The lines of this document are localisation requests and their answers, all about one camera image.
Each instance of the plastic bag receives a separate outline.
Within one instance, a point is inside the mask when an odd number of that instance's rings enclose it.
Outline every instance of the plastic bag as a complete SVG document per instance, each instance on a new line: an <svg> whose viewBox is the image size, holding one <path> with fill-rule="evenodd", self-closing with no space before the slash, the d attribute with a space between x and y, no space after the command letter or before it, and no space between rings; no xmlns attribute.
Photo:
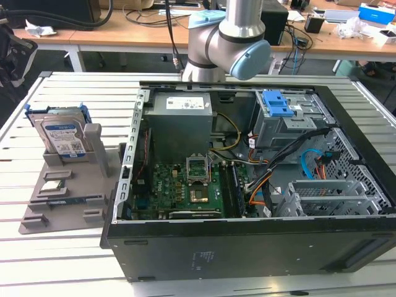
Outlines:
<svg viewBox="0 0 396 297"><path fill-rule="evenodd" d="M338 24L337 27L334 29L334 33L338 34L341 39L352 37L358 37L360 39L363 39L360 31L365 26L367 26L367 23L362 22L359 17L353 17L347 20L345 24Z"/></svg>

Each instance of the floor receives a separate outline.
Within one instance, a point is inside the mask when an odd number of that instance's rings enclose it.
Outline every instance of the floor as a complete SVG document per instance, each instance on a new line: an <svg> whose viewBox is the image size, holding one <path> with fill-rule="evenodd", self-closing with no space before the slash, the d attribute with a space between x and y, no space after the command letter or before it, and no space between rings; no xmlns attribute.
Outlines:
<svg viewBox="0 0 396 297"><path fill-rule="evenodd" d="M70 65L64 62L65 52L62 51L39 51L33 62L30 72L25 77L25 86L30 88L41 71L72 71ZM98 53L84 53L84 62L89 72L175 72L171 56L169 61L162 62L160 54L129 53L127 54L127 66L119 65L119 55L117 53L103 53L106 65L100 67L100 56ZM332 60L306 60L299 70L299 75L334 75L332 68L335 61ZM270 63L268 62L263 73L268 73ZM284 68L282 74L291 74L291 69ZM366 77L363 73L358 76L359 80L376 96L381 102L385 100L390 89L396 83L392 76L386 71L381 71L378 78ZM16 107L8 99L0 88L0 127L7 121L7 118ZM393 111L396 108L396 92L387 100L386 107Z"/></svg>

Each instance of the desk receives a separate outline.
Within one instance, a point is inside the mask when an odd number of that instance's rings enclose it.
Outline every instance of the desk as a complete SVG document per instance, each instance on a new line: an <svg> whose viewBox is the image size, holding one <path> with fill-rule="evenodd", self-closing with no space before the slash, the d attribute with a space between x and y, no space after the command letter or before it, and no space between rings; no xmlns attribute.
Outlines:
<svg viewBox="0 0 396 297"><path fill-rule="evenodd" d="M70 106L83 101L103 144L126 140L140 80L175 81L174 74L55 72L39 77L0 130L0 296L285 296L304 290L322 297L394 296L396 249L355 273L186 280L129 284L111 250L99 247L101 228L20 235L20 219L43 166L44 145L23 110L26 103ZM395 118L358 82L345 77L259 75L253 82L327 85L373 145L396 150Z"/></svg>
<svg viewBox="0 0 396 297"><path fill-rule="evenodd" d="M306 12L310 12L313 7L317 7L318 9L338 10L358 9L357 7L339 6L333 2L326 2L324 0L311 0ZM300 30L304 30L305 22L294 22L293 25ZM319 34L309 33L314 44L305 55L307 59L396 62L395 45L378 46L366 36L364 36L362 40L359 38L341 39L337 34L333 33L336 26L335 24L324 22ZM285 46L291 45L289 34L284 34L282 42L284 42ZM277 63L280 64L280 60L283 58L282 55L275 54L275 59L277 59Z"/></svg>
<svg viewBox="0 0 396 297"><path fill-rule="evenodd" d="M320 9L356 10L357 7L339 6L324 0L312 0L306 12L313 7ZM163 19L164 16L153 15L150 20ZM181 24L187 26L188 18L181 19ZM304 30L304 24L294 22L296 28ZM308 59L333 60L367 60L396 62L396 46L377 46L369 38L340 39L333 33L335 24L322 26L319 34L311 34L314 40L312 48L306 53ZM188 30L174 26L174 39L180 53L186 54L188 47ZM15 30L19 37L28 38L39 44L39 49L64 50L70 53L75 71L85 71L81 51L104 51L120 53L171 53L172 47L168 29L148 28L132 24L125 19L122 11L115 10L109 22L93 31L59 30L53 37L35 38L27 35L23 29ZM291 38L284 34L280 46L272 47L272 61L269 74L278 74L283 59L292 49Z"/></svg>
<svg viewBox="0 0 396 297"><path fill-rule="evenodd" d="M74 71L85 71L84 62L78 46L70 44L70 38L75 30L57 30L57 34L48 37L37 38L28 34L25 29L14 29L14 34L19 38L25 38L34 41L38 45L39 50L50 51L67 51Z"/></svg>

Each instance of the black box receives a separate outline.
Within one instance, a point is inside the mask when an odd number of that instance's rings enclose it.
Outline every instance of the black box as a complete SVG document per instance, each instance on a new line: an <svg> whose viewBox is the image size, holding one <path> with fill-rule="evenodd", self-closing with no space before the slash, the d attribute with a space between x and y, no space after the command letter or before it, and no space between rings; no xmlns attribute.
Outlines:
<svg viewBox="0 0 396 297"><path fill-rule="evenodd" d="M94 23L98 21L101 14L99 0L0 0L0 4L10 11L28 9L33 11L49 12L88 23ZM55 29L86 29L64 22L59 22L57 20L44 19L41 17L28 17L27 20L37 26L52 26ZM12 28L26 27L25 17L13 17L10 20L10 23Z"/></svg>
<svg viewBox="0 0 396 297"><path fill-rule="evenodd" d="M319 33L322 28L324 19L322 17L311 17L307 18L304 26L304 30L308 33Z"/></svg>
<svg viewBox="0 0 396 297"><path fill-rule="evenodd" d="M265 0L262 5L261 21L265 25L264 39L270 45L279 45L289 12L277 0Z"/></svg>

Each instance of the motherboard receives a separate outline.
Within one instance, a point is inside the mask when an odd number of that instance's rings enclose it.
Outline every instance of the motherboard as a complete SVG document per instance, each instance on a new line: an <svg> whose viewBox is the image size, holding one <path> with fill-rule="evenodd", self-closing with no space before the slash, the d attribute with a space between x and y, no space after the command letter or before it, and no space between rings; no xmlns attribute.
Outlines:
<svg viewBox="0 0 396 297"><path fill-rule="evenodd" d="M245 165L208 164L206 157L182 164L157 163L152 189L137 195L132 212L140 220L241 217L243 187L249 182Z"/></svg>

